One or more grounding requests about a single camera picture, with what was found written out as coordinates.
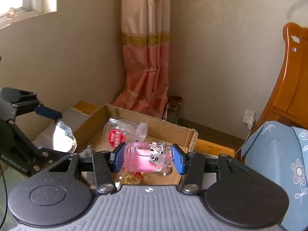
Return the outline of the clear round plastic bowl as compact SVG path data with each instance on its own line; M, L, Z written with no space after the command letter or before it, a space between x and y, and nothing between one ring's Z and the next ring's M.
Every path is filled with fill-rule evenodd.
M103 127L102 143L105 147L114 149L121 142L143 142L147 132L148 125L144 122L110 118Z

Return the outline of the jar of gold beads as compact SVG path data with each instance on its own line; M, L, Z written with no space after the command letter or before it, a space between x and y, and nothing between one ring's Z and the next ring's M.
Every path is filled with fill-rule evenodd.
M144 178L143 172L131 172L122 168L118 173L113 175L114 182L120 185L138 185Z

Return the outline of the pink panda jar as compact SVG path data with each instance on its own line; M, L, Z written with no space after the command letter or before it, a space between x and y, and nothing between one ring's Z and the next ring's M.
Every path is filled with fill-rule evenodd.
M124 168L133 173L172 173L173 150L161 142L131 142L124 149Z

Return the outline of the brown cardboard box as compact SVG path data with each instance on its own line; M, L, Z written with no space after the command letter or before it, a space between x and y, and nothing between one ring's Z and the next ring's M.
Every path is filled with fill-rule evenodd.
M80 102L75 105L86 105ZM77 153L81 153L90 145L95 152L108 150L113 151L120 142L156 142L166 146L177 144L185 153L194 149L198 133L194 129L181 127L174 123L157 119L142 113L122 109L110 104L105 104L97 110L90 107L88 111L80 111L87 118L78 124L73 130L77 140ZM119 188L122 184L137 185L180 185L183 176L177 173L172 162L171 169L164 168L157 173L131 173L121 169L112 177L115 185Z

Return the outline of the grey elephant toy figure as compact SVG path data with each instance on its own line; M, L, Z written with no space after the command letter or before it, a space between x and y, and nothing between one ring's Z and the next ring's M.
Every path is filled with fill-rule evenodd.
M92 157L95 153L95 150L92 148L91 145L88 145L81 153L79 153L80 158L88 158Z

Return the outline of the blue floral bed sheet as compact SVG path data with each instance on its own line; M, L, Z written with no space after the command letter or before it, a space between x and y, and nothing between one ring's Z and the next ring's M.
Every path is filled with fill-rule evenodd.
M242 146L241 157L276 184L289 197L282 226L307 230L307 130L267 121Z

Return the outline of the orange wooden headboard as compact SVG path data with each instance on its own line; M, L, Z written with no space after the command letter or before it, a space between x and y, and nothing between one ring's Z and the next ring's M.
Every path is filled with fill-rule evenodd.
M283 28L283 38L284 62L253 132L266 121L307 128L307 28L288 23Z

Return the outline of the pink orange curtain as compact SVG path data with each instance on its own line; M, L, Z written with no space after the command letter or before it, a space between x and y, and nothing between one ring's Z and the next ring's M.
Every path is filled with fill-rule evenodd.
M121 0L125 85L115 106L162 118L168 101L171 0Z

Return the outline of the white wall plug charger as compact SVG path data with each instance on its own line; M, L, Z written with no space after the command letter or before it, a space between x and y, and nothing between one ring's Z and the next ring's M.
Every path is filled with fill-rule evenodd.
M237 155L241 151L241 149L243 148L244 144L247 142L247 140L248 140L248 138L249 138L249 136L251 134L254 122L255 122L255 115L256 115L256 112L253 111L253 110L246 110L245 111L244 117L242 119L242 122L247 124L247 129L249 130L249 133L248 133L244 143L242 144L242 146L235 152L235 155Z

